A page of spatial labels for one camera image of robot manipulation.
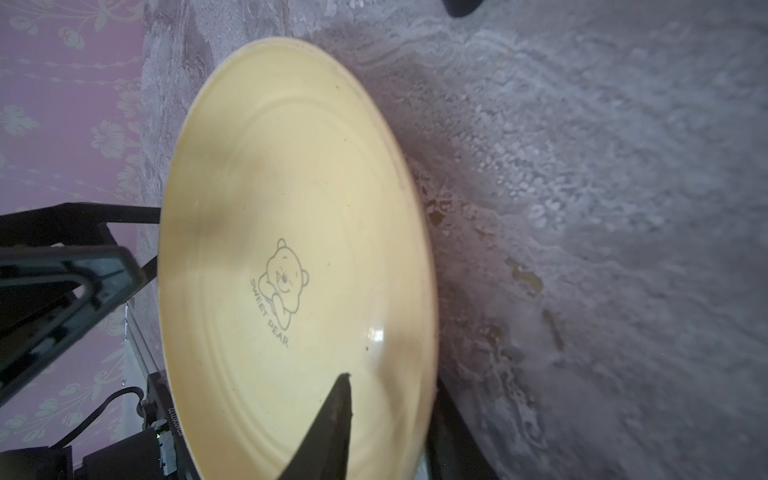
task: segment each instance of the floor stain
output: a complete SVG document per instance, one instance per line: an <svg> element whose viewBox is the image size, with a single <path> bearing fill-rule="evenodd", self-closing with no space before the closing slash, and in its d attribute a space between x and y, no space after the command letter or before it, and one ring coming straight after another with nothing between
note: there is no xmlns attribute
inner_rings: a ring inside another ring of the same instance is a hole
<svg viewBox="0 0 768 480"><path fill-rule="evenodd" d="M504 332L496 325L486 325L482 330L482 335L495 350L504 345Z"/></svg>
<svg viewBox="0 0 768 480"><path fill-rule="evenodd" d="M513 259L508 258L505 262L512 269L512 278L518 282L527 284L534 290L533 296L537 296L544 289L544 283L533 272L524 271L524 267L520 263L515 262Z"/></svg>
<svg viewBox="0 0 768 480"><path fill-rule="evenodd" d="M506 347L502 349L501 353L499 353L499 356L514 365L519 365L523 360L525 360L525 355L523 355L522 352Z"/></svg>
<svg viewBox="0 0 768 480"><path fill-rule="evenodd" d="M478 238L480 240L483 240L486 237L493 237L493 233L488 233L484 230L480 230L479 228L475 228L475 233L478 234Z"/></svg>
<svg viewBox="0 0 768 480"><path fill-rule="evenodd" d="M442 214L438 212L437 210L431 212L429 215L429 221L432 222L432 225L435 227L439 226L442 223L442 220L445 218L445 214Z"/></svg>
<svg viewBox="0 0 768 480"><path fill-rule="evenodd" d="M544 323L549 325L549 331L552 332L552 340L554 341L554 346L556 346L558 350L562 352L565 348L565 342L563 342L563 337L560 335L558 326L554 324L554 316L552 316L549 310L544 309L544 313L541 315L541 317L544 320Z"/></svg>

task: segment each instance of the pink wall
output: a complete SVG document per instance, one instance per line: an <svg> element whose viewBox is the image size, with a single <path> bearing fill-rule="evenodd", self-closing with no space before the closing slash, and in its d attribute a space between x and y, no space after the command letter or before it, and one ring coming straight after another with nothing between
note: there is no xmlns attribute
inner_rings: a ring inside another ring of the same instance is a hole
<svg viewBox="0 0 768 480"><path fill-rule="evenodd" d="M72 201L131 204L141 129L144 0L0 0L0 214ZM132 250L135 229L112 229ZM50 445L123 379L115 313L0 406L0 450ZM121 404L73 443L121 438Z"/></svg>

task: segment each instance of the marble-patterned floor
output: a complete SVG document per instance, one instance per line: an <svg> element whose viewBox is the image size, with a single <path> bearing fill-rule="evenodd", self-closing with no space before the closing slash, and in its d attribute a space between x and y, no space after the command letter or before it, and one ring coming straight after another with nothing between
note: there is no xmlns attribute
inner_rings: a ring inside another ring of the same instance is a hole
<svg viewBox="0 0 768 480"><path fill-rule="evenodd" d="M248 41L366 86L430 223L440 373L502 478L768 478L768 4L150 0L145 28L146 205Z"/></svg>

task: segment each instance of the bear illustration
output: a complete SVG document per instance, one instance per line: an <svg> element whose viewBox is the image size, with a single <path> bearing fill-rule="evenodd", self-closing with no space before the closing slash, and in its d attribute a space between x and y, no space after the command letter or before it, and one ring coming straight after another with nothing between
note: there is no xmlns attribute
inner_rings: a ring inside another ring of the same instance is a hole
<svg viewBox="0 0 768 480"><path fill-rule="evenodd" d="M299 258L285 240L278 240L277 252L266 262L266 273L259 278L259 291L283 330L288 329L290 317L299 309L299 295L309 282L310 275L302 270Z"/></svg>

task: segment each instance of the black cable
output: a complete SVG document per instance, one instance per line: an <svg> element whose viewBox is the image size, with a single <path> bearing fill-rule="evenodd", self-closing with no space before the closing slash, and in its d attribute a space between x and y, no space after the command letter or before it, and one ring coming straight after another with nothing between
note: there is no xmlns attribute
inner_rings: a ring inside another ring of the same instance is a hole
<svg viewBox="0 0 768 480"><path fill-rule="evenodd" d="M80 422L80 425L75 427L75 429L69 432L63 439L56 442L51 448L62 449L65 446L69 445L69 442L76 439L78 435L80 435L83 432L83 430L85 430L91 423L93 423L93 421L96 418L98 418L99 415L101 415L101 413L107 408L107 405L109 405L109 402L116 399L118 396L125 395L126 393L135 393L136 395L138 395L139 405L141 404L141 400L144 398L144 390L138 388L137 386L129 386L122 390L118 390L117 392L108 396L107 399L104 400L104 403L99 405L99 407L95 409L93 413L91 413L85 420Z"/></svg>

